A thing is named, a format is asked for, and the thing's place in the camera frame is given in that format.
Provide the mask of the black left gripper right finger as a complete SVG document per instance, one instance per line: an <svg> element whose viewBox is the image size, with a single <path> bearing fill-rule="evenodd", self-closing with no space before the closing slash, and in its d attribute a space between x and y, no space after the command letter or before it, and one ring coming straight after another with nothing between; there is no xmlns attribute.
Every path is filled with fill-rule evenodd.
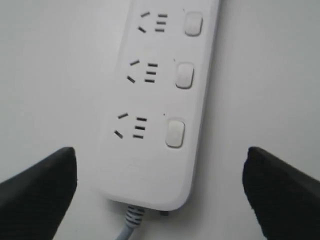
<svg viewBox="0 0 320 240"><path fill-rule="evenodd" d="M263 148L248 149L242 185L268 240L320 238L320 182Z"/></svg>

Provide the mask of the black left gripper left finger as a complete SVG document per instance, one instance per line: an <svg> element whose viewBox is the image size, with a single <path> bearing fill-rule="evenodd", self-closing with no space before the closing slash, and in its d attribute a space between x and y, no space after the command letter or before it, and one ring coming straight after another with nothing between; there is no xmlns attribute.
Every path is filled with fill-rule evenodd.
<svg viewBox="0 0 320 240"><path fill-rule="evenodd" d="M73 147L63 147L0 184L0 238L52 240L77 189Z"/></svg>

